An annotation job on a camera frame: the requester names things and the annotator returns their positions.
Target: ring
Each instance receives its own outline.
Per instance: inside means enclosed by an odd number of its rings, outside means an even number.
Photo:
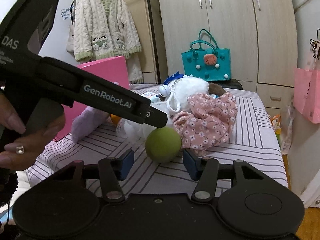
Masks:
[[[23,146],[17,146],[16,154],[24,154],[24,147]]]

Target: fuzzy sweater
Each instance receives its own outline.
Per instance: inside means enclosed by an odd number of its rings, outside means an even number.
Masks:
[[[77,61],[130,57],[142,50],[124,0],[77,0],[74,55]]]

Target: green ball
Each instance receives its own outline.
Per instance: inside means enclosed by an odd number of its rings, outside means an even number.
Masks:
[[[170,127],[153,130],[146,140],[146,153],[158,163],[172,161],[181,149],[180,135]]]

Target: floral fabric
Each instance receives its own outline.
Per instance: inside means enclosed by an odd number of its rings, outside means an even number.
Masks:
[[[238,113],[236,100],[229,92],[216,99],[201,93],[187,99],[192,114],[176,114],[173,127],[180,134],[182,148],[204,156],[206,149],[229,140]]]

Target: pink box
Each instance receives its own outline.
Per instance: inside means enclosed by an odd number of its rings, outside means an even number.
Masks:
[[[100,59],[80,64],[77,67],[110,82],[118,82],[120,86],[130,89],[127,65],[124,56]],[[68,106],[63,107],[66,115],[66,125],[54,138],[54,141],[56,142],[71,132],[73,120],[80,115],[87,106],[75,101],[73,108]]]

